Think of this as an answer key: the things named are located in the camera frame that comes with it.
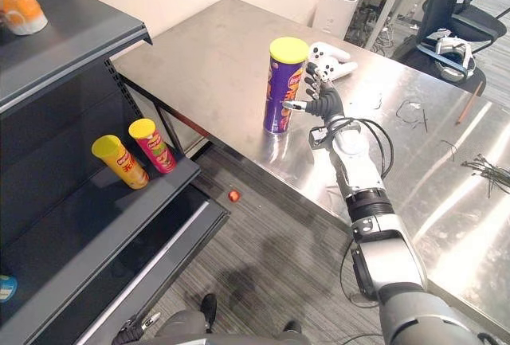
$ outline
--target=red ball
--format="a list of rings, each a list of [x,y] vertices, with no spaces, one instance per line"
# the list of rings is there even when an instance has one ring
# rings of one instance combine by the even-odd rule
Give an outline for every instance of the red ball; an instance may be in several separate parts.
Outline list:
[[[229,192],[229,199],[232,203],[235,203],[236,201],[238,201],[240,197],[241,197],[241,194],[239,194],[239,192],[237,192],[236,190],[231,190]]]

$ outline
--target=orange snack container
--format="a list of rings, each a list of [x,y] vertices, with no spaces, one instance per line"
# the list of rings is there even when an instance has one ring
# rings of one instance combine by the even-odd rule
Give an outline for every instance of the orange snack container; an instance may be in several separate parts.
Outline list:
[[[37,0],[2,0],[0,17],[18,35],[36,33],[48,23]]]
[[[103,135],[96,139],[92,144],[92,153],[105,162],[133,190],[145,187],[149,182],[147,172],[116,136]]]

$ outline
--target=person's shoe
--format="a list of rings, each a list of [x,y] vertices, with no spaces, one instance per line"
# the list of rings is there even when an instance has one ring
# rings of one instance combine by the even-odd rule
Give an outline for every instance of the person's shoe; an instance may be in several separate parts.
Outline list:
[[[301,333],[301,324],[297,320],[290,320],[284,327],[284,331],[294,331],[295,333]]]
[[[207,329],[207,333],[212,333],[213,323],[216,320],[216,307],[218,303],[216,301],[216,295],[214,293],[209,293],[202,299],[202,303],[200,304],[200,312],[204,314],[206,317],[206,322],[209,324],[209,329]]]

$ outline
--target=yellow lid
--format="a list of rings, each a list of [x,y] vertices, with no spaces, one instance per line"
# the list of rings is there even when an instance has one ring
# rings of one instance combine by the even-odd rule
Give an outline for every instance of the yellow lid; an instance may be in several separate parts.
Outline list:
[[[154,134],[156,130],[156,123],[148,118],[136,120],[129,126],[129,135],[135,139],[147,138],[149,135]]]
[[[308,57],[308,45],[299,38],[281,37],[271,42],[269,53],[282,64],[299,64]]]
[[[117,155],[119,147],[122,146],[120,139],[114,135],[103,135],[92,144],[92,153],[97,158],[107,158]]]

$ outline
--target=stainless steel table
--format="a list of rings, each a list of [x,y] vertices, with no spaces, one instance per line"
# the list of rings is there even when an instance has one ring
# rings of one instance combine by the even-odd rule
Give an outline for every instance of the stainless steel table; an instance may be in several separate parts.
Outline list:
[[[128,83],[208,139],[348,222],[327,153],[308,146],[308,131],[322,121],[294,112],[287,134],[272,136],[262,128],[269,43],[285,35],[337,45],[359,63],[337,88],[348,115],[376,120],[394,141],[386,188],[433,291],[508,342],[510,196],[493,190],[488,198],[487,180],[461,167],[479,153],[510,167],[508,111],[476,99],[456,126],[470,94],[239,0],[217,2],[115,64]],[[306,97],[304,90],[298,98]],[[378,155],[374,145],[376,162]]]

